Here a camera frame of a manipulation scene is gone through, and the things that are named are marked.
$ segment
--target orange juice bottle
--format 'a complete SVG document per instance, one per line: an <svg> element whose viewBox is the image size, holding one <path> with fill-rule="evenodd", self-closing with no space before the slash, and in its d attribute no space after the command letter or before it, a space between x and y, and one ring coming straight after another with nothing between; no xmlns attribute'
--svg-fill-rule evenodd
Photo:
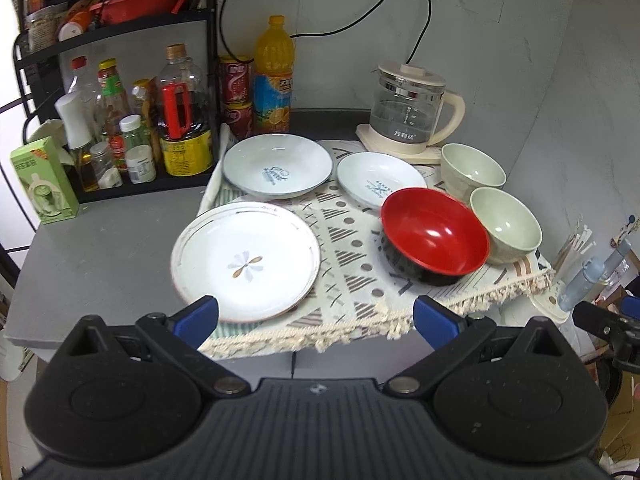
<svg viewBox="0 0 640 480"><path fill-rule="evenodd" d="M295 50L283 28L284 16L270 16L255 45L254 132L289 131L291 78Z"/></svg>

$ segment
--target white ceramic plate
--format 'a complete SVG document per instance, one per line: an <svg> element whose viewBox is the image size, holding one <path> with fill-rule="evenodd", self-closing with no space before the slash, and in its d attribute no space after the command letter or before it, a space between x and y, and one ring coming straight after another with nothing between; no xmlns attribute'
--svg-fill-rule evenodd
<svg viewBox="0 0 640 480"><path fill-rule="evenodd" d="M331 175L331 155L312 140L265 134L238 142L225 156L225 178L261 198L293 198L320 186Z"/></svg>
<svg viewBox="0 0 640 480"><path fill-rule="evenodd" d="M174 287L187 303L209 294L220 321L255 322L295 306L320 267L318 241L281 207L238 202L191 222L171 254Z"/></svg>
<svg viewBox="0 0 640 480"><path fill-rule="evenodd" d="M338 182L356 201L379 210L386 197L405 187L427 187L418 170L384 153L361 152L338 164Z"/></svg>

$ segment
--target kettle handle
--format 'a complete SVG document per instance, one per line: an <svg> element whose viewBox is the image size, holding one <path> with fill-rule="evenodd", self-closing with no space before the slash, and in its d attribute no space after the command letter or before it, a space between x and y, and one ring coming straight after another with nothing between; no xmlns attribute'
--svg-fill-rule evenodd
<svg viewBox="0 0 640 480"><path fill-rule="evenodd" d="M427 146L439 144L444 139L449 137L453 133L453 131L458 126L460 126L462 118L465 116L465 100L460 94L445 90L444 94L442 95L442 102L453 106L453 115L451 116L449 123L446 126L443 126L431 136L431 139L429 140L429 142L427 142Z"/></svg>

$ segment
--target woven tablecloth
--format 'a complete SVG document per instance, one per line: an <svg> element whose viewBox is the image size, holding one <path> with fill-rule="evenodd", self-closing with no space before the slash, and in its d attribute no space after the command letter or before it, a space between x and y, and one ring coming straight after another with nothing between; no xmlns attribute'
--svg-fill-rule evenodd
<svg viewBox="0 0 640 480"><path fill-rule="evenodd" d="M397 274L380 247L382 224L376 212L355 203L338 185L335 167L343 157L365 151L350 140L324 140L334 158L331 178L316 190L291 200L272 201L297 214L318 238L321 266L309 294L296 307L258 323L220 323L200 346L221 359L315 346L375 335L398 338L413 328L414 300L428 294L457 314L487 310L494 303L543 292L551 284L551 265L538 252L504 266L485 264L451 286L429 286ZM444 190L439 166L416 166L427 186ZM225 182L216 206L255 200Z"/></svg>

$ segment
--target red handle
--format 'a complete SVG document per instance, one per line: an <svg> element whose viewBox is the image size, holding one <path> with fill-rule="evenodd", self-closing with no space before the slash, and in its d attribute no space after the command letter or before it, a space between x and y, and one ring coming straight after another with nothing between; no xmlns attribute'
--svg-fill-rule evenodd
<svg viewBox="0 0 640 480"><path fill-rule="evenodd" d="M182 89L182 106L184 108L184 126L180 125L178 115L178 101L176 95ZM164 103L164 119L169 130L169 138L181 139L191 128L191 98L187 83L169 83L162 88L162 102Z"/></svg>

